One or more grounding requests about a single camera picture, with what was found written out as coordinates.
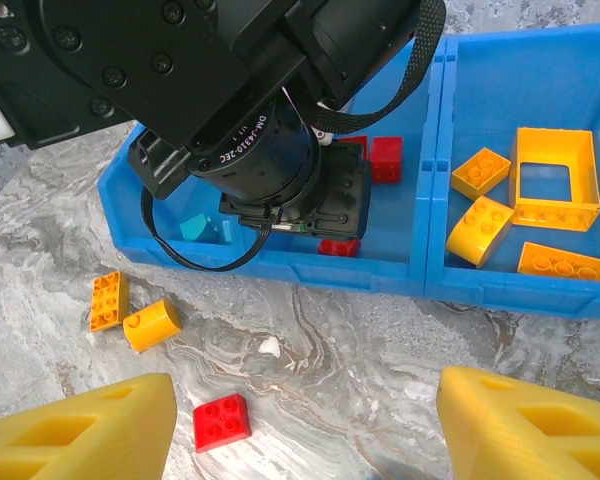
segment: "yellow lego brick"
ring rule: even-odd
[[[514,225],[586,232],[600,214],[593,134],[584,130],[520,128],[511,154],[509,205]],[[571,201],[524,198],[520,171],[525,163],[566,166]]]
[[[478,198],[447,240],[447,250],[482,268],[511,226],[513,210],[487,197]]]
[[[137,352],[144,352],[182,331],[178,311],[166,298],[129,315],[123,326],[127,340]]]
[[[93,281],[90,330],[99,332],[120,325],[129,315],[129,284],[122,272]]]
[[[600,480],[600,403],[468,367],[442,371],[457,480]]]
[[[0,418],[0,480],[158,480],[175,423],[167,374]]]
[[[510,169],[509,160],[483,148],[453,172],[451,186],[465,197],[476,200],[507,178]]]
[[[600,258],[525,242],[518,273],[600,282]]]

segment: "screw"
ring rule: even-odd
[[[0,2],[0,18],[13,17],[13,13],[4,3]]]
[[[215,0],[196,0],[196,5],[200,10],[211,10]]]
[[[178,2],[167,2],[162,7],[162,16],[167,23],[179,25],[184,20],[184,9]]]
[[[78,31],[66,25],[57,27],[53,32],[53,37],[58,46],[68,52],[75,52],[82,45],[82,39]]]
[[[27,37],[16,27],[0,27],[0,48],[10,53],[22,53],[28,46]]]
[[[173,70],[173,61],[166,53],[156,53],[151,59],[151,66],[154,72],[166,75]]]
[[[91,100],[91,113],[96,117],[106,118],[113,114],[113,105],[104,97],[96,97]]]
[[[127,83],[127,76],[120,67],[107,67],[102,72],[102,80],[112,88],[121,88]]]

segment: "black strap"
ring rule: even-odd
[[[143,188],[142,190],[140,207],[142,209],[142,219],[144,220],[145,225],[149,229],[149,233],[151,233],[151,236],[155,239],[155,241],[160,244],[165,253],[169,255],[173,259],[173,261],[182,265],[183,267],[189,268],[191,270],[197,270],[199,272],[222,273],[230,272],[232,270],[235,270],[236,268],[240,268],[258,254],[258,252],[262,249],[265,242],[269,238],[269,234],[271,233],[271,225],[263,225],[260,228],[258,238],[251,246],[249,251],[247,251],[247,253],[245,253],[242,257],[237,259],[235,262],[231,262],[230,264],[225,265],[223,267],[205,267],[203,265],[198,265],[197,263],[190,262],[189,260],[184,258],[158,234],[156,230],[156,224],[153,219],[153,196],[151,195],[151,192],[149,192],[149,190],[147,190],[146,188]]]
[[[365,115],[334,112],[316,105],[296,93],[293,102],[300,116],[312,127],[324,132],[347,135],[367,128],[393,112],[422,83],[438,48],[447,16],[443,0],[422,0],[420,21],[415,31],[415,45],[396,96],[382,110]]]

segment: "yellow curved brick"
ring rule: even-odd
[[[509,230],[512,215],[511,208],[478,198],[449,235],[447,250],[481,268]]]

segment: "toy block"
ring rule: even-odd
[[[451,175],[451,186],[471,200],[486,195],[507,178],[511,162],[483,148]]]
[[[0,418],[0,480],[162,478],[176,413],[151,374]]]
[[[600,258],[525,242],[518,273],[600,282]]]
[[[129,314],[129,283],[122,272],[93,281],[89,329],[99,332],[120,325]]]
[[[440,378],[457,480],[600,480],[600,403],[468,367]]]
[[[357,143],[358,145],[362,145],[363,153],[362,158],[369,158],[369,137],[366,135],[358,135],[356,137],[340,137],[338,138],[340,143]]]
[[[193,411],[196,453],[203,453],[251,436],[247,401],[235,394]]]
[[[361,246],[360,240],[349,242],[336,242],[333,240],[322,240],[318,245],[320,255],[331,255],[334,257],[356,257]]]
[[[593,134],[581,130],[520,128],[511,155],[509,205],[514,225],[586,232],[600,214]],[[569,169],[571,201],[542,200],[521,195],[524,164]]]
[[[211,217],[197,215],[180,225],[182,238],[189,242],[216,243],[218,229],[211,223]]]
[[[478,198],[449,235],[447,250],[482,268],[509,231],[512,216],[513,209]]]
[[[371,147],[373,183],[402,180],[402,137],[376,137]]]
[[[222,236],[224,237],[224,243],[230,245],[231,244],[231,224],[229,220],[224,220],[222,222]]]
[[[136,352],[144,352],[182,331],[178,310],[166,298],[129,315],[123,327],[125,337]]]

